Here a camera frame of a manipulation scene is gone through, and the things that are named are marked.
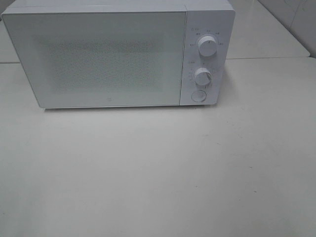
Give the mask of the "white microwave oven body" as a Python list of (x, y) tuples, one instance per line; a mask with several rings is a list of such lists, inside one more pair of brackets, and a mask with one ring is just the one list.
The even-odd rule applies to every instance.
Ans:
[[(236, 15), (226, 0), (16, 0), (1, 14), (1, 18), (4, 22), (6, 14), (150, 12), (186, 14), (180, 101), (174, 106), (216, 104)], [(201, 56), (198, 51), (198, 40), (203, 35), (213, 35), (217, 39), (217, 51), (210, 57)], [(210, 84), (199, 86), (195, 83), (194, 72), (198, 68), (207, 68), (211, 72)], [(197, 90), (206, 92), (203, 102), (191, 99)]]

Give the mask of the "round white door button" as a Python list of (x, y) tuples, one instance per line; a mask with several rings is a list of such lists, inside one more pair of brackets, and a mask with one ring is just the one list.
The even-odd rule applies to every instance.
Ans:
[(203, 102), (206, 99), (206, 92), (203, 90), (194, 91), (191, 95), (191, 99), (195, 102)]

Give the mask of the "white microwave knob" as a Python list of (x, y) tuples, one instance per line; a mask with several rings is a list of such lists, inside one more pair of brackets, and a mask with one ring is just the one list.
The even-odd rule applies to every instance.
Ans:
[(194, 81), (199, 86), (206, 86), (212, 82), (212, 74), (207, 68), (198, 68), (194, 72)]
[(213, 35), (203, 35), (197, 42), (201, 56), (210, 57), (217, 51), (217, 39)]

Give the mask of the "white microwave door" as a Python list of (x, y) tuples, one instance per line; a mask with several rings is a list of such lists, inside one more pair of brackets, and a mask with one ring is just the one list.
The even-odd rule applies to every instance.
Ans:
[(6, 14), (40, 107), (177, 105), (184, 12)]

